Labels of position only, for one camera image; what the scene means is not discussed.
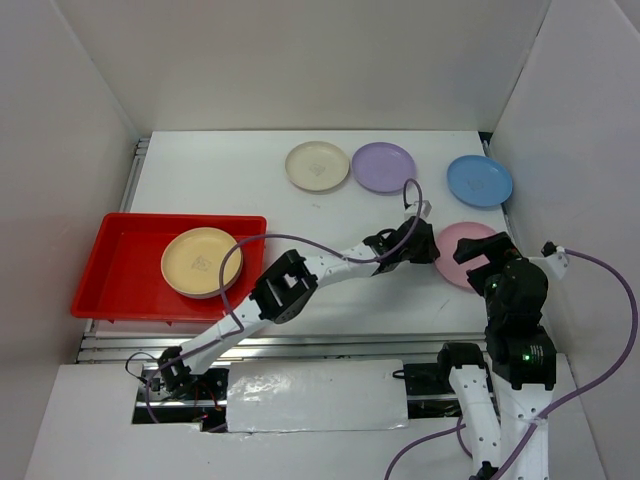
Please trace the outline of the pink plate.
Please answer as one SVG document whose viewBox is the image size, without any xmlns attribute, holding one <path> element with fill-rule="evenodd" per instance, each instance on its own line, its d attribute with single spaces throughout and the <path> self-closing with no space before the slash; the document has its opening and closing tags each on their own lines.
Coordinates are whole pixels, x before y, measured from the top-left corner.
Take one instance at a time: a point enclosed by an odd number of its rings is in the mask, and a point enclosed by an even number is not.
<svg viewBox="0 0 640 480">
<path fill-rule="evenodd" d="M 467 271 L 476 269 L 489 263 L 484 255 L 480 255 L 463 264 L 458 264 L 454 258 L 458 241 L 463 238 L 483 239 L 496 234 L 491 227 L 477 222 L 459 222 L 444 228 L 436 238 L 436 246 L 440 257 L 435 261 L 435 268 L 449 283 L 464 290 L 473 292 L 467 277 Z"/>
</svg>

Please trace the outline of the purple plate back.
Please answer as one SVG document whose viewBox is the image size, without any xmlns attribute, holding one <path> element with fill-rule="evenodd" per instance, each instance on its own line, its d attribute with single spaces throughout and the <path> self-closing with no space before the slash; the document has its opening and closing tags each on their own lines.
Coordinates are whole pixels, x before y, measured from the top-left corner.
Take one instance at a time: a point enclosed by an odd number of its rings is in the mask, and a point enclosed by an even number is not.
<svg viewBox="0 0 640 480">
<path fill-rule="evenodd" d="M 365 189 L 379 193 L 400 192 L 408 179 L 417 178 L 411 154 L 389 142 L 373 142 L 360 147 L 352 156 L 351 170 Z"/>
</svg>

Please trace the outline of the yellow plate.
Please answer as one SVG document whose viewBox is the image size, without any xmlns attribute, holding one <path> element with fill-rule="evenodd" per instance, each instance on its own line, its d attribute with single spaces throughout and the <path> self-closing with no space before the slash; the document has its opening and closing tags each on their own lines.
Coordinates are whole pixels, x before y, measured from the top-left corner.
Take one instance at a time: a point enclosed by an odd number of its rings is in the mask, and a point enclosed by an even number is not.
<svg viewBox="0 0 640 480">
<path fill-rule="evenodd" d="M 235 249 L 224 266 L 222 261 L 237 241 L 227 232 L 211 227 L 188 230 L 174 238 L 165 248 L 160 268 L 165 282 L 188 298 L 206 299 L 217 296 L 232 286 L 243 267 L 242 251 Z"/>
</svg>

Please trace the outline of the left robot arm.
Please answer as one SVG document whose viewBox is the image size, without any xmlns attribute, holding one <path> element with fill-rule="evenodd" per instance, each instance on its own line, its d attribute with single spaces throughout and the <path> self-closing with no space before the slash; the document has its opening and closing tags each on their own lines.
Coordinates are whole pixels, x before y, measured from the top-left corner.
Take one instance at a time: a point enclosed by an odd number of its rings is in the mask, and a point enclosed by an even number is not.
<svg viewBox="0 0 640 480">
<path fill-rule="evenodd" d="M 295 249 L 286 251 L 231 312 L 195 338 L 166 349 L 157 365 L 170 397 L 189 397 L 214 360 L 259 330 L 293 320 L 317 290 L 390 273 L 403 262 L 432 264 L 440 256 L 433 226 L 415 215 L 400 227 L 384 229 L 342 252 L 291 235 L 284 238 L 323 253 L 304 257 Z"/>
</svg>

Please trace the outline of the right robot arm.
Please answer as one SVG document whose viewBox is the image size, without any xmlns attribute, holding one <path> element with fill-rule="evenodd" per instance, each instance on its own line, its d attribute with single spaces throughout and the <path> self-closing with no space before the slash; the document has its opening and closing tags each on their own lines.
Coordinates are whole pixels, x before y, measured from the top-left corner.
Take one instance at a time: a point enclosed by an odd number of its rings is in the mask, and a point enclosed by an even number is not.
<svg viewBox="0 0 640 480">
<path fill-rule="evenodd" d="M 506 233 L 458 241 L 454 260 L 483 256 L 467 280 L 485 302 L 486 347 L 449 342 L 438 354 L 438 385 L 458 398 L 475 479 L 546 479 L 548 428 L 540 413 L 556 385 L 555 346 L 541 325 L 546 274 Z"/>
</svg>

